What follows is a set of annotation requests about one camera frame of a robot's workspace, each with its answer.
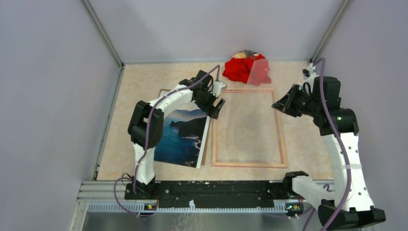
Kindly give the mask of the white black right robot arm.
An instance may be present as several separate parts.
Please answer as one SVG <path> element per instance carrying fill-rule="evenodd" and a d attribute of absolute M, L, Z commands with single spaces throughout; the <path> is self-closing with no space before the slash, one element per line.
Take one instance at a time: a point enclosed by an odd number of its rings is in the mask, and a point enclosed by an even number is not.
<path fill-rule="evenodd" d="M 352 109 L 341 107 L 341 82 L 335 77 L 309 78 L 294 84 L 272 108 L 292 117 L 310 116 L 327 148 L 334 191 L 317 185 L 305 172 L 287 173 L 282 192 L 306 199 L 325 231 L 373 226 L 385 222 L 385 211 L 370 197 L 359 158 L 359 127 Z"/>

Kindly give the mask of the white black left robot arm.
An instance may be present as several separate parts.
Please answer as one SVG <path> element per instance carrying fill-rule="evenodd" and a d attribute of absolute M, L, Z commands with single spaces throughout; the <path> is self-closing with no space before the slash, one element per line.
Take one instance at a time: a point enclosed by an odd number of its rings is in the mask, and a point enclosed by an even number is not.
<path fill-rule="evenodd" d="M 135 151 L 132 184 L 143 199 L 154 193 L 154 151 L 163 135 L 165 118 L 187 103 L 195 103 L 208 117 L 217 119 L 225 103 L 219 95 L 227 84 L 200 70 L 196 77 L 180 81 L 165 95 L 148 102 L 137 102 L 131 116 L 128 134 Z"/>

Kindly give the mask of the pink photo frame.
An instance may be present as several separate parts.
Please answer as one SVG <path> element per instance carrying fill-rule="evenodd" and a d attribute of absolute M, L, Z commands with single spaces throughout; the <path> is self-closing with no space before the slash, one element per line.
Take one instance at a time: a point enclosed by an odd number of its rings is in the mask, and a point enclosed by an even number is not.
<path fill-rule="evenodd" d="M 272 89 L 230 89 L 212 126 L 214 167 L 287 168 L 281 117 Z"/>

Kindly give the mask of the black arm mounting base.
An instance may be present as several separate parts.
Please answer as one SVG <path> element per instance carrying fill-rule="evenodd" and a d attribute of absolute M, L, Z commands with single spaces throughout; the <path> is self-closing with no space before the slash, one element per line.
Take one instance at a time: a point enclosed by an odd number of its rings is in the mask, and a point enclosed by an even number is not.
<path fill-rule="evenodd" d="M 126 200 L 152 200 L 159 208 L 198 209 L 279 209 L 303 211 L 305 200 L 288 191 L 282 181 L 211 180 L 156 181 L 150 191 L 143 192 L 126 185 Z"/>

